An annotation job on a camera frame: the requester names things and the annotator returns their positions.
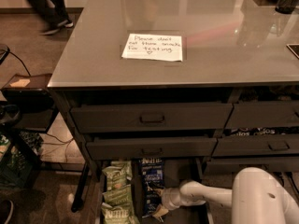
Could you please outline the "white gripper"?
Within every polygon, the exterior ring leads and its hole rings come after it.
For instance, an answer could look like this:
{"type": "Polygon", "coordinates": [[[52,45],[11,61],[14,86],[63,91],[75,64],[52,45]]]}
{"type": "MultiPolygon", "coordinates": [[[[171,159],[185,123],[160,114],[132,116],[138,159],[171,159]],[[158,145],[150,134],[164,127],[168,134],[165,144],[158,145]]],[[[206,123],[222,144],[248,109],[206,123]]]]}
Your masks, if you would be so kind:
{"type": "Polygon", "coordinates": [[[181,197],[179,188],[154,189],[162,197],[162,204],[159,204],[156,210],[151,214],[155,219],[164,222],[164,216],[172,210],[181,207],[181,197]]]}

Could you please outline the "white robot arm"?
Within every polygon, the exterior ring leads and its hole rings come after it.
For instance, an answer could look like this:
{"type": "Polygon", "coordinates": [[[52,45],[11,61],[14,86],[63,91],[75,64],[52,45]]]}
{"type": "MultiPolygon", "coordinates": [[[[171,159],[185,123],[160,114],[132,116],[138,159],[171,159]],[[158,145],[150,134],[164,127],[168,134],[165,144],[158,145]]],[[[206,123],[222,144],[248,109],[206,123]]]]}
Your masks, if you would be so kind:
{"type": "Polygon", "coordinates": [[[177,188],[156,191],[162,199],[153,214],[156,218],[181,206],[212,202],[231,209],[232,224],[299,224],[296,200],[272,175],[256,167],[241,170],[231,189],[185,180],[177,188]]]}

